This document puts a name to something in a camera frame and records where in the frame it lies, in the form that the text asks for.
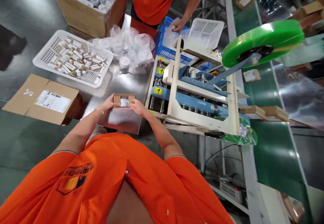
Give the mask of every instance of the green tape roll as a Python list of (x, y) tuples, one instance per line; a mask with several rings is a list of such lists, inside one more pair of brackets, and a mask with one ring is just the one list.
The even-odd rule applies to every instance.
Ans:
[(230, 42), (223, 51), (222, 63), (231, 68), (239, 63), (239, 56), (255, 47), (271, 46), (273, 51), (261, 58), (259, 64), (276, 59), (300, 44), (304, 33), (295, 20), (275, 21), (252, 29)]

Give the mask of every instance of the blue plastic crate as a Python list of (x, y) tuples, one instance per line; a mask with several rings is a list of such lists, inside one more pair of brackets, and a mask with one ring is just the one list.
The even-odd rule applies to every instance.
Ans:
[[(168, 16), (165, 17), (164, 22), (159, 30), (159, 34), (158, 34), (158, 38), (157, 38), (157, 42), (156, 42), (157, 46), (155, 48), (155, 54), (158, 56), (161, 56), (163, 58), (175, 60), (176, 52), (170, 48), (163, 46), (165, 29), (171, 25), (172, 21), (173, 21), (173, 19), (171, 19), (170, 17), (168, 17)], [(186, 29), (189, 29), (189, 27), (185, 26), (185, 27), (183, 27), (182, 30), (186, 30)], [(180, 62), (182, 64), (187, 65), (190, 63), (191, 60), (192, 60), (191, 58), (188, 58), (185, 55), (181, 54), (181, 56), (180, 56)]]

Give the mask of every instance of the metal workbench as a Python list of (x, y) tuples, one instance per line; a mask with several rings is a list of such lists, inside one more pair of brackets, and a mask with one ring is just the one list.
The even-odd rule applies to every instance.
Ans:
[[(83, 117), (112, 93), (134, 93), (141, 102), (146, 100), (152, 65), (141, 66), (125, 74), (119, 74), (118, 65), (112, 62), (102, 85), (96, 89), (33, 65), (33, 58), (57, 30), (71, 32), (56, 0), (2, 0), (0, 22), (1, 33), (8, 34), (6, 36), (8, 44), (16, 40), (25, 41), (22, 43), (20, 54), (1, 57), (1, 64), (4, 64), (4, 69), (0, 70), (1, 101), (7, 102), (11, 99), (30, 74), (79, 90), (84, 99), (89, 102)], [(156, 33), (156, 30), (133, 20), (128, 15), (125, 15), (122, 24), (123, 27), (135, 27), (140, 33), (148, 33), (152, 37)], [(111, 111), (106, 113), (98, 124), (138, 134), (141, 117), (132, 110)]]

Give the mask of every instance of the worker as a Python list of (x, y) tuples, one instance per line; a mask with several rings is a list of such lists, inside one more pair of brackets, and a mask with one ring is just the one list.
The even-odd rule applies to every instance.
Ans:
[(0, 223), (232, 223), (169, 131), (140, 101), (130, 107), (150, 123), (164, 161), (126, 134), (90, 137), (103, 113), (120, 106), (112, 99), (28, 173), (1, 206)]
[[(131, 16), (154, 29), (157, 29), (161, 21), (169, 11), (173, 0), (133, 0)], [(189, 0), (186, 11), (178, 22), (173, 25), (173, 31), (179, 32), (186, 25), (192, 13), (195, 11), (201, 0)]]

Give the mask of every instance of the black cable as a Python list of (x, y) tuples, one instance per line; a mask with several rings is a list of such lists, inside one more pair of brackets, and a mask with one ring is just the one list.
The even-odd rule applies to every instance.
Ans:
[(218, 152), (220, 152), (220, 151), (222, 151), (222, 150), (225, 150), (226, 148), (228, 148), (228, 147), (230, 147), (230, 146), (233, 146), (233, 145), (236, 145), (236, 144), (232, 144), (232, 145), (229, 145), (229, 146), (226, 146), (226, 147), (224, 147), (223, 149), (220, 149), (220, 150), (218, 150), (218, 151), (216, 151), (214, 154), (212, 154), (208, 159), (207, 159), (207, 161), (205, 161), (205, 165), (204, 165), (204, 175), (205, 175), (205, 172), (206, 172), (206, 164), (207, 164), (207, 162), (214, 156), (214, 155), (216, 155)]
[(215, 163), (215, 165), (216, 165), (216, 168), (217, 168), (217, 170), (220, 172), (220, 170), (219, 170), (219, 168), (218, 168), (218, 166), (217, 166), (217, 163), (216, 163), (216, 157), (214, 158), (214, 163)]
[[(215, 160), (217, 157), (220, 157), (220, 156), (216, 156), (216, 157), (214, 157), (214, 163), (215, 163), (215, 165), (216, 165), (217, 170), (220, 172), (220, 170), (219, 170), (219, 168), (218, 168), (218, 165), (217, 165), (217, 163), (216, 163), (216, 160)], [(223, 157), (225, 157), (225, 158), (231, 158), (231, 159), (234, 159), (234, 160), (242, 161), (242, 160), (240, 160), (240, 159), (237, 159), (237, 158), (234, 158), (234, 157), (230, 157), (230, 156), (223, 156)]]

